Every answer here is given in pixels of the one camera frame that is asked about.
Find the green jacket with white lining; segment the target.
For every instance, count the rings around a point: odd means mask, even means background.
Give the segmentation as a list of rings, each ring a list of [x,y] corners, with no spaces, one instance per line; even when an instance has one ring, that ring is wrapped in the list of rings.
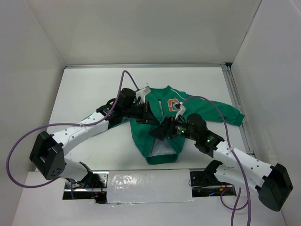
[[[183,102],[191,97],[184,91],[178,91],[170,86],[163,89],[145,87],[143,91],[145,99],[150,103],[151,111],[160,122],[165,117],[176,115],[175,103]],[[245,116],[239,109],[222,102],[213,101],[213,103],[221,111],[229,125],[241,126]],[[222,118],[215,107],[203,99],[192,98],[184,102],[184,107],[186,108],[183,114],[184,118],[187,118],[191,113],[198,113],[205,121],[222,122]],[[149,135],[149,132],[156,128],[155,126],[138,124],[134,119],[130,119],[129,122],[132,139],[149,164],[172,163],[178,159],[183,150],[185,138],[167,138],[161,141]]]

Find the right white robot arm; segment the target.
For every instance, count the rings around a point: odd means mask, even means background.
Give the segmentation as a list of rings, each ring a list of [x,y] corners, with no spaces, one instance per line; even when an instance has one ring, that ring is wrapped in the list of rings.
[[[205,179],[209,184],[220,181],[246,187],[273,211],[282,209],[293,190],[285,166],[279,163],[273,166],[229,147],[223,137],[207,128],[206,121],[197,113],[190,114],[185,121],[166,117],[149,134],[159,140],[183,137],[195,141],[195,147],[213,159],[205,169]]]

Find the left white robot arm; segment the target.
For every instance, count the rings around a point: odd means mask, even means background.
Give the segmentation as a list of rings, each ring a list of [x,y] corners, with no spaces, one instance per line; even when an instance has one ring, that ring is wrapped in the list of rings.
[[[118,125],[123,119],[134,119],[139,124],[158,125],[159,121],[145,99],[151,89],[145,87],[137,92],[124,88],[117,99],[109,100],[90,116],[83,119],[79,126],[49,134],[38,134],[30,154],[30,161],[37,167],[46,180],[59,177],[75,181],[83,188],[98,182],[100,178],[83,162],[74,162],[65,156],[87,139],[103,133]]]

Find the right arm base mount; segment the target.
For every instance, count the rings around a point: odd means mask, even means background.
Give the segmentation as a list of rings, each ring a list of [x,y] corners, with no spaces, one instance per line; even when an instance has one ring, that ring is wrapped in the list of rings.
[[[188,181],[191,187],[192,197],[217,197],[221,196],[222,192],[225,196],[235,195],[233,186],[226,182],[219,181],[214,173],[218,166],[222,165],[220,161],[213,160],[205,169],[194,169],[190,171],[190,180]]]

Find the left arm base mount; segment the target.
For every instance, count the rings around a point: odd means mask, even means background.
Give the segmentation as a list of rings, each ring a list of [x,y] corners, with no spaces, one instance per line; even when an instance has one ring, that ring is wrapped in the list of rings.
[[[87,180],[65,179],[63,200],[95,200],[107,202],[108,171],[93,171]]]

